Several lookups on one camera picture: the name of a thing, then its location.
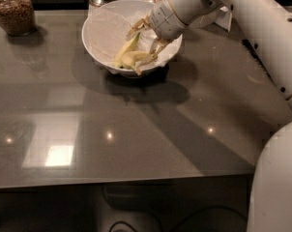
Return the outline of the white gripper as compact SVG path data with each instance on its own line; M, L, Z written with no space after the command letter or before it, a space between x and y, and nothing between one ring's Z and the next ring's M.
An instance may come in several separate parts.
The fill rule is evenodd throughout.
M127 40L131 40L152 28L158 36L153 40L148 55L139 62L138 66L141 67L155 61L171 41L182 35L187 25L186 0L161 0L156 3L149 16L146 15L139 19L127 34Z

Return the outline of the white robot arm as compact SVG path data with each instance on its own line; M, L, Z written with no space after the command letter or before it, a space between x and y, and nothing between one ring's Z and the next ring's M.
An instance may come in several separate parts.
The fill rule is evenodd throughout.
M152 30L157 56L196 18L226 6L292 110L292 14L275 0L162 0L128 33ZM247 232L292 232L292 122L266 143L256 165Z

